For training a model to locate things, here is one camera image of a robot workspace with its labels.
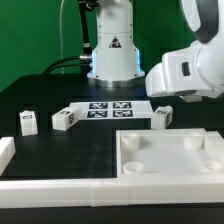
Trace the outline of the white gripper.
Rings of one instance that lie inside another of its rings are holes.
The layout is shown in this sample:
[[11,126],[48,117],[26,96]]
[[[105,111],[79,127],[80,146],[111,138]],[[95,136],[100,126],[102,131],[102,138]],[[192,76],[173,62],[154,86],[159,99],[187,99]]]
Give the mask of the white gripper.
[[162,56],[145,79],[149,97],[207,96],[224,93],[224,53],[213,44],[191,44]]

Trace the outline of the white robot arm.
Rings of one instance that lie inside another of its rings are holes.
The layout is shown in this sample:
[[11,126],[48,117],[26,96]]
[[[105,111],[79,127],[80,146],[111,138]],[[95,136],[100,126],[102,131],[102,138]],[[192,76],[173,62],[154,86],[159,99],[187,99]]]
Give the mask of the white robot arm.
[[133,43],[130,0],[78,1],[97,18],[98,44],[90,54],[87,74],[91,83],[123,87],[143,77],[150,97],[216,98],[224,93],[224,0],[179,0],[196,40],[164,54],[148,73],[141,70]]

